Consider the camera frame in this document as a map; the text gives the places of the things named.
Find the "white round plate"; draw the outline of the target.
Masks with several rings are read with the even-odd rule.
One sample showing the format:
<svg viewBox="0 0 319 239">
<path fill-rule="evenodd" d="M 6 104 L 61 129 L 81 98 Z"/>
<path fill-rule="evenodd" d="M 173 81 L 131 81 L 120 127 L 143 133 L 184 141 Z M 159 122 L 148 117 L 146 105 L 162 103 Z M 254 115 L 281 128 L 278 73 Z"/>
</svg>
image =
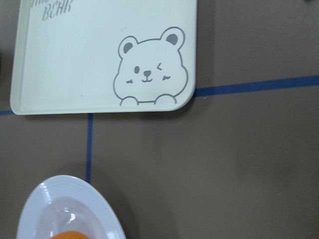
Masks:
<svg viewBox="0 0 319 239">
<path fill-rule="evenodd" d="M 50 177 L 31 192 L 20 214 L 16 238 L 50 239 L 77 231 L 89 239 L 124 239 L 124 230 L 107 200 L 84 180 Z"/>
</svg>

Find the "orange fruit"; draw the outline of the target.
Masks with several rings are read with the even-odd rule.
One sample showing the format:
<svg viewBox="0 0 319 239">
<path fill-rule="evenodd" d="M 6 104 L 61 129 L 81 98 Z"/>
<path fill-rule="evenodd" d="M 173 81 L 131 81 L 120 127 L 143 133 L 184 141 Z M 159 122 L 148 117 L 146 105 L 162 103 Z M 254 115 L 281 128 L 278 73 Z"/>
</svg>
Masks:
<svg viewBox="0 0 319 239">
<path fill-rule="evenodd" d="M 52 236 L 50 239 L 88 239 L 83 233 L 78 231 L 65 231 Z"/>
</svg>

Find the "cream bear tray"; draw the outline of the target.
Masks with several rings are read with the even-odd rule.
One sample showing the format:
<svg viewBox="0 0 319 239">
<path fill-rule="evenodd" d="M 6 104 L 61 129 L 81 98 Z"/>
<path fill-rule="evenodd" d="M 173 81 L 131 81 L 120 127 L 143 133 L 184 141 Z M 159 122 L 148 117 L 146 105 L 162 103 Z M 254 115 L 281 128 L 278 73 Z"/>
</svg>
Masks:
<svg viewBox="0 0 319 239">
<path fill-rule="evenodd" d="M 168 112 L 196 83 L 195 0 L 23 0 L 17 115 Z"/>
</svg>

